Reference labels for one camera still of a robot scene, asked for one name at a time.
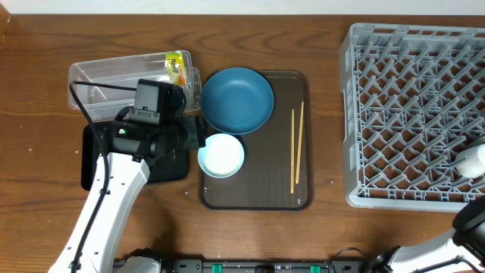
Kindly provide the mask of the light blue bowl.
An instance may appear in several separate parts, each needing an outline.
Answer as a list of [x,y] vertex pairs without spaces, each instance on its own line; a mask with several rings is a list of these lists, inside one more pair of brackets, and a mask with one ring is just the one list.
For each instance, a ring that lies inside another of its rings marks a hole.
[[216,133],[206,139],[205,147],[198,150],[197,159],[199,167],[209,177],[226,178],[243,166],[245,151],[236,137]]

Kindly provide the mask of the yellow snack wrapper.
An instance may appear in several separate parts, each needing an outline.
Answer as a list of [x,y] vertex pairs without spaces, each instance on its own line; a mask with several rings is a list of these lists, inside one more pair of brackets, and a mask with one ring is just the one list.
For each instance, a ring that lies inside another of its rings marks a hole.
[[165,67],[172,84],[188,89],[187,69],[181,51],[165,54]]

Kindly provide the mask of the white cup green inside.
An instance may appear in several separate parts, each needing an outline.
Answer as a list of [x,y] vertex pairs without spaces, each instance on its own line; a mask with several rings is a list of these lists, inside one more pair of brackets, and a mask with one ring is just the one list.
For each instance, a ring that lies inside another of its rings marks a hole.
[[463,177],[477,178],[484,174],[484,144],[474,146],[460,152],[456,160],[461,160],[456,166],[457,171]]

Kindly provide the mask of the white rice pile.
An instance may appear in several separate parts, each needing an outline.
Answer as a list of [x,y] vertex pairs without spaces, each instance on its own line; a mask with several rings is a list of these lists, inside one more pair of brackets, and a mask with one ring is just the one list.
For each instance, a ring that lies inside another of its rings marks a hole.
[[227,176],[239,167],[239,156],[223,147],[209,147],[204,159],[205,167],[216,176]]

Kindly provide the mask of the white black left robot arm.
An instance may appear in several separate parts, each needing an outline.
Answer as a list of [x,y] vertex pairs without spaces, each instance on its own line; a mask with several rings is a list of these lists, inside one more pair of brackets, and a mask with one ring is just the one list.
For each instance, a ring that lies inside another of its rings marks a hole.
[[182,120],[189,134],[186,144],[174,152],[155,157],[151,151],[101,151],[92,176],[92,186],[67,245],[50,272],[111,272],[133,204],[150,183],[184,179],[188,151],[205,143],[199,116]]

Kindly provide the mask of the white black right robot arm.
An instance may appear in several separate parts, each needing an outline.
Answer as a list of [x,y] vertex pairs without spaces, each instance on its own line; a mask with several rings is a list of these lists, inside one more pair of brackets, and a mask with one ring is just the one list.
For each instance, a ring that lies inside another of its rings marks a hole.
[[362,272],[484,271],[484,198],[468,203],[446,233],[414,246],[382,253]]

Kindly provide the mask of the clear plastic waste bin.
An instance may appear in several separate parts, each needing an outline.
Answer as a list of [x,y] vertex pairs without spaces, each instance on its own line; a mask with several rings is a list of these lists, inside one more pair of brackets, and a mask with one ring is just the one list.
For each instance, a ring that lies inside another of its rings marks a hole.
[[[187,69],[186,115],[200,109],[202,83],[191,55],[183,53]],[[165,67],[165,54],[158,52],[130,55],[74,63],[70,66],[68,82],[94,122],[109,121],[125,106],[134,105],[137,83],[140,79],[172,83]]]

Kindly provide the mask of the grey dishwasher rack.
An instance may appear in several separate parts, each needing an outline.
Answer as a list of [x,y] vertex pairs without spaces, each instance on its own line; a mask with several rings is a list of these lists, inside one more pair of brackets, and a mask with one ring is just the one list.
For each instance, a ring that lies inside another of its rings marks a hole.
[[458,212],[484,178],[458,154],[484,142],[484,31],[351,25],[339,49],[349,205]]

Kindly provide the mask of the black rectangular tray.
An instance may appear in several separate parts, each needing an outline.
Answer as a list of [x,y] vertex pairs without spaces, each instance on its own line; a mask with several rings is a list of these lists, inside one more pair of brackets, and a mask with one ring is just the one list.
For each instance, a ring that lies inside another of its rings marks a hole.
[[[102,121],[95,123],[96,132],[102,139],[102,146],[106,152],[116,152],[125,155],[135,155],[139,144],[155,127],[122,121]],[[95,141],[94,132],[90,126],[83,129],[83,151],[81,167],[81,186],[89,191],[97,168],[97,160],[101,155],[99,145]],[[185,178],[189,172],[189,152],[176,150],[165,155],[155,157],[155,141],[149,148],[145,161],[149,167],[149,184],[165,183]]]

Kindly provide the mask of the dark blue plate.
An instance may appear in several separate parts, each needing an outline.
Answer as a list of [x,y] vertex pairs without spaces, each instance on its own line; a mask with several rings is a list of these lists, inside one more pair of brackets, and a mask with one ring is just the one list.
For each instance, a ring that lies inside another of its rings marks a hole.
[[201,109],[216,130],[246,134],[263,126],[274,109],[274,91],[266,78],[245,67],[213,74],[202,88]]

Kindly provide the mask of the brown serving tray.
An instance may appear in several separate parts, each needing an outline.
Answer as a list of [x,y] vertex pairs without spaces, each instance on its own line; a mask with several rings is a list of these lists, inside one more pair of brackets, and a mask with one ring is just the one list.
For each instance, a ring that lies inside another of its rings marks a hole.
[[[238,136],[245,150],[242,167],[227,178],[199,179],[199,198],[209,209],[303,210],[314,199],[310,87],[298,71],[264,71],[274,91],[274,110],[255,132]],[[302,101],[304,121],[300,181],[290,193],[291,113],[295,111],[295,159]]]

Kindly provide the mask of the right wooden chopstick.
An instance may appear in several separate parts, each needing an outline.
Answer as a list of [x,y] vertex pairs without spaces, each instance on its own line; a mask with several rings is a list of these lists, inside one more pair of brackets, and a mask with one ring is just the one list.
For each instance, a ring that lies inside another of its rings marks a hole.
[[296,184],[300,181],[300,166],[301,166],[301,154],[302,154],[302,133],[303,133],[303,121],[304,121],[304,105],[302,101],[300,108],[300,118],[299,118],[299,135],[298,135],[298,150],[296,159]]

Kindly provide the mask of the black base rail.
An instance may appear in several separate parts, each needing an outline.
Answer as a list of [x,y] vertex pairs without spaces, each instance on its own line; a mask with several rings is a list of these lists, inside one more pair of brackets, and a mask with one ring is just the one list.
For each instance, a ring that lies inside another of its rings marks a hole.
[[114,262],[114,272],[160,273],[331,273],[365,272],[368,262],[350,257],[329,261],[209,260],[203,256],[169,259],[153,249],[136,249]]

